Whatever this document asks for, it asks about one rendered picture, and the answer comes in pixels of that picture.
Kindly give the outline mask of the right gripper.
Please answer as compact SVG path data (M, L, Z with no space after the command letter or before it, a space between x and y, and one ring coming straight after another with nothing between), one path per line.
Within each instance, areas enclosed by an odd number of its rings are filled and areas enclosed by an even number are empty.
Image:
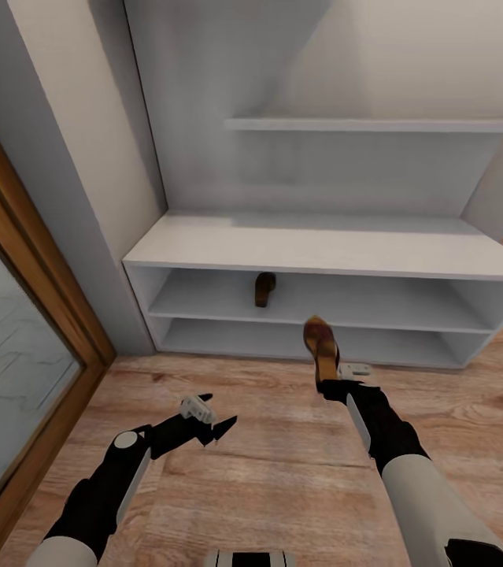
M342 394L344 392L344 387L349 386L350 383L360 383L360 380L324 380L322 382L316 382L316 389L318 393L323 393L324 399L331 401L341 401Z

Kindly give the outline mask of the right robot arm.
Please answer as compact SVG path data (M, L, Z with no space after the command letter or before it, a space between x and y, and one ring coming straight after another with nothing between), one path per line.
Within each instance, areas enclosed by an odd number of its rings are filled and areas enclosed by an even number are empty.
M389 406L369 364L341 362L338 380L316 382L324 399L347 405L394 509L412 567L503 567L503 542L466 505Z

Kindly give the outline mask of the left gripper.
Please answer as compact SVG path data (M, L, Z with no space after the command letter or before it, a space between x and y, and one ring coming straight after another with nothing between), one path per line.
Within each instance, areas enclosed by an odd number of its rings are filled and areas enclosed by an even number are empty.
M203 401L212 398L213 394L200 395ZM180 412L174 417L166 420L174 436L174 449L198 437L204 446L209 444L213 438L219 440L221 436L236 422L236 415L218 424L204 424L197 417L191 416L185 419Z

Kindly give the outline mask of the sandal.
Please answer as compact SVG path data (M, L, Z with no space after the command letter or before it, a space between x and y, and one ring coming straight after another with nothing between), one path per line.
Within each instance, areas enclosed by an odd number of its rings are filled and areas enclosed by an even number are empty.
M319 317L311 317L303 330L305 346L316 363L316 382L338 380L339 349L330 326Z
M268 304L269 291L276 288L276 275L269 271L260 273L255 288L255 306L265 308Z

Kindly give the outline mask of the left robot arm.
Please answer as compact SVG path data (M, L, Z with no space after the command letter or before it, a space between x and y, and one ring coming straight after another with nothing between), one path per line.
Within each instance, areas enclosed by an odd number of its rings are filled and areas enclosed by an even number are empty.
M205 403L212 397L187 394L176 416L119 434L91 478L83 478L72 490L61 518L24 567L97 567L150 459L155 461L195 437L206 446L236 422L235 415L212 430L217 414Z

